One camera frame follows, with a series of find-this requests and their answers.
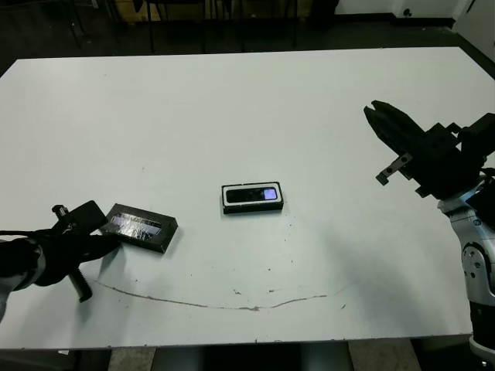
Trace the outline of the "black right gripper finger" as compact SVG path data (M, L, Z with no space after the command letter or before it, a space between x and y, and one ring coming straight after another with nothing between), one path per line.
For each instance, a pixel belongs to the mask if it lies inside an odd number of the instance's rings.
M385 108L365 107L364 115L373 132L386 146L397 155L406 153L407 149L396 125L394 114Z
M400 111L389 103L373 100L371 102L371 108L375 107L388 109L392 114L394 114L397 122L396 125L399 127L399 133L402 135L405 148L407 149L405 154L409 154L412 158L423 157L422 145L425 141L425 131L421 129L405 112Z

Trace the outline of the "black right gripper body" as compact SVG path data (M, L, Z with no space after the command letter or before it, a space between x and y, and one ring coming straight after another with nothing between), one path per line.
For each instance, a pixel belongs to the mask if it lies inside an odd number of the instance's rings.
M448 199L469 190L488 157L488 123L476 122L464 128L455 123L448 127L437 123L425 131L422 154L421 158L398 155L376 176L377 181L384 186L399 172L419 184L416 192L422 198Z

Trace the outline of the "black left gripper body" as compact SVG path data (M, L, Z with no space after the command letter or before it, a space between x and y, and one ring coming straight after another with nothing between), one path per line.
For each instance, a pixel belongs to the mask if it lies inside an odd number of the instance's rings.
M47 230L37 230L30 237L39 245L44 257L43 272L35 284L46 287L68 277L79 301L85 302L92 297L92 290L80 265L89 262L90 236L106 225L108 219L96 204L83 204L73 210L55 205L52 212L56 215L56 224Z

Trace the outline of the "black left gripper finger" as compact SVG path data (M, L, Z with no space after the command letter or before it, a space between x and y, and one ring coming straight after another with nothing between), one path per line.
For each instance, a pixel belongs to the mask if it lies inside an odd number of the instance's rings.
M93 234L90 236L92 250L115 250L121 246L119 236L111 233Z
M87 260L88 261L93 261L93 260L99 260L108 254L112 254L115 250L117 250L118 247L102 247L102 248L97 248L96 250L92 250L87 254Z

